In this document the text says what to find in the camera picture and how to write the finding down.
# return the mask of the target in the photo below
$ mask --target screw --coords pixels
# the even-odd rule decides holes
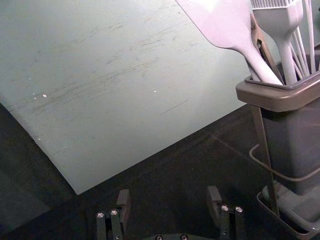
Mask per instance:
[[[242,213],[244,210],[241,208],[241,207],[239,207],[239,206],[237,206],[237,207],[235,207],[235,210],[238,212],[238,213]]]
[[[101,218],[103,218],[105,216],[105,214],[103,213],[103,212],[99,212],[97,215],[96,215],[96,217],[98,218],[98,219],[101,219]]]
[[[181,239],[181,240],[188,240],[188,236],[187,236],[187,235],[182,234],[182,235],[180,236],[180,239]]]
[[[221,209],[222,209],[223,211],[228,211],[228,210],[229,210],[229,208],[228,208],[226,205],[222,205]]]
[[[118,211],[117,211],[116,209],[113,209],[113,210],[110,212],[110,214],[111,214],[112,216],[115,216],[115,215],[118,214]]]

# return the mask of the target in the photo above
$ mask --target plastic container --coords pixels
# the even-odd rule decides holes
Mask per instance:
[[[236,93],[240,101],[261,108],[275,171],[301,178],[320,168],[320,72],[288,86],[248,77],[236,86]],[[320,185],[320,173],[299,182],[274,177],[297,195]]]

